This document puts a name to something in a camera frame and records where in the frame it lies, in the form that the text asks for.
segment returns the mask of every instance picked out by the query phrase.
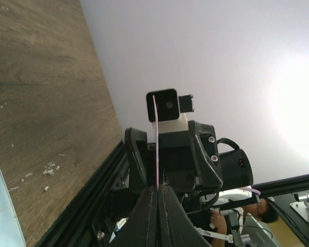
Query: black desk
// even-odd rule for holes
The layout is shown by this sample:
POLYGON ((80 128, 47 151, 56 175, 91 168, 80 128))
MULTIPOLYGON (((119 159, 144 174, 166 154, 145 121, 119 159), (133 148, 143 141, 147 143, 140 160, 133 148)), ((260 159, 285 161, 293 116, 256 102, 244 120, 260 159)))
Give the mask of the black desk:
POLYGON ((286 195, 276 196, 273 197, 275 199, 274 204, 276 204, 278 207, 280 207, 286 214, 290 216, 290 218, 295 222, 295 224, 298 226, 296 228, 293 224, 291 224, 288 221, 288 218, 286 215, 284 215, 282 212, 277 210, 279 216, 285 221, 285 223, 290 227, 290 229, 295 233, 295 235, 301 240, 301 242, 308 247, 309 242, 307 239, 309 239, 309 222, 306 222, 304 219, 299 216, 293 208, 289 205, 292 202, 295 202, 294 196, 289 193, 286 195))

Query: wooden table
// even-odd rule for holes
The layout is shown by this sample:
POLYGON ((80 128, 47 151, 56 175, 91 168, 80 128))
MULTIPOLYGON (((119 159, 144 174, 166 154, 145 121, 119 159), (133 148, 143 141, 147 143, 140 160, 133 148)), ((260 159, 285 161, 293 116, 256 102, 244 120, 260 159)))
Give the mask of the wooden table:
POLYGON ((1 0, 0 168, 27 246, 120 139, 79 0, 1 0))

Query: person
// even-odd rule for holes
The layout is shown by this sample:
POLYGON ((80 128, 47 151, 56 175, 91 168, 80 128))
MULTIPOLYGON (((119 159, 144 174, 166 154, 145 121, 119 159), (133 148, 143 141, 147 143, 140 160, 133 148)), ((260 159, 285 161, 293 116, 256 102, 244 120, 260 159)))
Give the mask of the person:
MULTIPOLYGON (((246 205, 242 208, 244 210, 244 222, 247 214, 251 214, 258 221, 264 223, 273 223, 278 220, 278 213, 268 199, 260 199, 259 203, 246 205)), ((188 216, 195 227, 200 227, 209 232, 215 231, 224 235, 231 234, 228 216, 222 216, 218 210, 203 210, 198 213, 189 214, 188 216), (210 223, 215 226, 215 229, 211 229, 210 223)), ((221 239, 209 238, 206 236, 204 236, 204 238, 212 245, 212 247, 234 246, 234 244, 230 244, 221 239)))

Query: silver metal bracket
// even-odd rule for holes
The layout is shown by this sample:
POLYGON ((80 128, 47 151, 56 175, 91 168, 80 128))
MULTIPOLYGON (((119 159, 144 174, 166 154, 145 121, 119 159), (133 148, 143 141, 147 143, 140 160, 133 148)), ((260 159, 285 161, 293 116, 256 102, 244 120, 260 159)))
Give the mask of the silver metal bracket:
POLYGON ((293 202, 290 206, 306 221, 309 222, 309 209, 304 202, 293 202))

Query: debris on table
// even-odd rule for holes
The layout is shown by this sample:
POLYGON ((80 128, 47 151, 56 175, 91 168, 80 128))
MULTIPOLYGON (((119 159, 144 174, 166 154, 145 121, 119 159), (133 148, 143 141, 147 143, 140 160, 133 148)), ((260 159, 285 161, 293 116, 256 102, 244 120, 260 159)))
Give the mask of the debris on table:
POLYGON ((54 175, 54 170, 52 170, 52 169, 47 170, 47 169, 46 169, 46 170, 44 170, 43 174, 44 174, 44 175, 46 175, 46 174, 54 175))
POLYGON ((30 173, 26 174, 25 177, 27 178, 27 177, 32 176, 32 175, 33 175, 33 173, 30 172, 30 173))
POLYGON ((56 166, 55 162, 54 161, 51 161, 47 164, 47 166, 50 166, 50 167, 53 167, 53 166, 56 166))
POLYGON ((12 187, 12 188, 10 188, 8 191, 13 191, 13 190, 17 190, 17 189, 19 189, 20 187, 19 186, 16 186, 16 187, 12 187))

